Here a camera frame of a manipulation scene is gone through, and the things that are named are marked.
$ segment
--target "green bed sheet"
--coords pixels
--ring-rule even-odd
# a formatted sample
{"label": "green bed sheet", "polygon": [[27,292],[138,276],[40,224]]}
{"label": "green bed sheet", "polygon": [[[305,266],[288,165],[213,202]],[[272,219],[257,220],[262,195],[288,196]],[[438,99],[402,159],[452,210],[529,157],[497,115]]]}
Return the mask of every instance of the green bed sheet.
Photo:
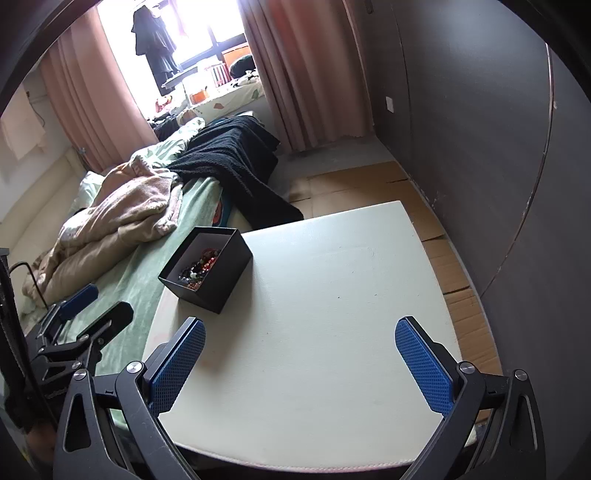
{"label": "green bed sheet", "polygon": [[95,281],[99,298],[69,322],[61,342],[74,341],[79,332],[119,300],[128,302],[134,309],[132,323],[103,348],[97,375],[118,373],[127,363],[141,360],[164,289],[158,274],[194,226],[211,226],[221,192],[219,182],[213,178],[188,184],[177,229],[155,242],[141,244]]}

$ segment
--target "white towel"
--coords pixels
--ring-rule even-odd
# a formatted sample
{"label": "white towel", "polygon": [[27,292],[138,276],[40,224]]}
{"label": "white towel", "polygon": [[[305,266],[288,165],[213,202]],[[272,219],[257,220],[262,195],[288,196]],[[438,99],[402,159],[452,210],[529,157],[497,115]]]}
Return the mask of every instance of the white towel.
{"label": "white towel", "polygon": [[45,130],[41,126],[22,85],[12,96],[0,117],[0,128],[6,144],[17,160],[37,145],[44,145]]}

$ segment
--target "black clothing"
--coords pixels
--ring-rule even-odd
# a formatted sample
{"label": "black clothing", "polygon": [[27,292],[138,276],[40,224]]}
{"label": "black clothing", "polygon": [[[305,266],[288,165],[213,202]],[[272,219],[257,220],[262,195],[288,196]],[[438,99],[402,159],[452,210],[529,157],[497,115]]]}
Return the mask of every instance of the black clothing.
{"label": "black clothing", "polygon": [[152,130],[156,134],[159,142],[163,142],[180,128],[175,115],[169,116],[166,120],[162,120],[155,125],[152,125]]}
{"label": "black clothing", "polygon": [[255,61],[252,59],[252,54],[249,53],[232,62],[230,75],[233,79],[239,79],[246,75],[247,70],[253,71],[255,69]]}
{"label": "black clothing", "polygon": [[301,212],[267,186],[279,140],[251,116],[206,127],[168,168],[187,182],[214,177],[255,229],[302,220]]}
{"label": "black clothing", "polygon": [[162,88],[162,84],[180,68],[173,59],[177,49],[173,39],[166,30],[166,25],[160,17],[155,17],[145,5],[134,12],[135,54],[146,55],[152,75],[160,91],[160,95],[169,94],[172,89]]}

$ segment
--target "blue gripper pad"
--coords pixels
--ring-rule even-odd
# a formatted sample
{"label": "blue gripper pad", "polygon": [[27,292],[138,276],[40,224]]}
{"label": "blue gripper pad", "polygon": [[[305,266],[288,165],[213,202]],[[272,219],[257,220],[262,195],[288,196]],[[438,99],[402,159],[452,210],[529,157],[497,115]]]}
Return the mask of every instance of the blue gripper pad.
{"label": "blue gripper pad", "polygon": [[62,321],[72,320],[98,297],[99,289],[92,283],[89,283],[86,287],[82,287],[60,305],[60,317]]}
{"label": "blue gripper pad", "polygon": [[408,320],[398,321],[394,338],[427,404],[446,417],[453,407],[452,380]]}
{"label": "blue gripper pad", "polygon": [[150,385],[148,408],[154,416],[173,408],[204,346],[205,325],[198,320],[163,363]]}

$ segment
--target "metal screw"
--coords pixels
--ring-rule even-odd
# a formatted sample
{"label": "metal screw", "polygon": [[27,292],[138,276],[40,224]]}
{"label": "metal screw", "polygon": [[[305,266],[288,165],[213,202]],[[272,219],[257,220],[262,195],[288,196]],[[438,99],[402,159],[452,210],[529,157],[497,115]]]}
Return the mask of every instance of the metal screw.
{"label": "metal screw", "polygon": [[74,372],[74,380],[82,380],[87,374],[86,368],[80,368]]}
{"label": "metal screw", "polygon": [[527,373],[525,373],[523,370],[515,370],[515,378],[524,382],[527,380]]}
{"label": "metal screw", "polygon": [[125,369],[130,374],[136,374],[137,372],[142,370],[143,367],[144,366],[142,365],[142,362],[131,362],[130,364],[127,365],[127,367]]}
{"label": "metal screw", "polygon": [[460,370],[466,375],[470,375],[476,371],[476,367],[470,362],[462,362],[460,364]]}

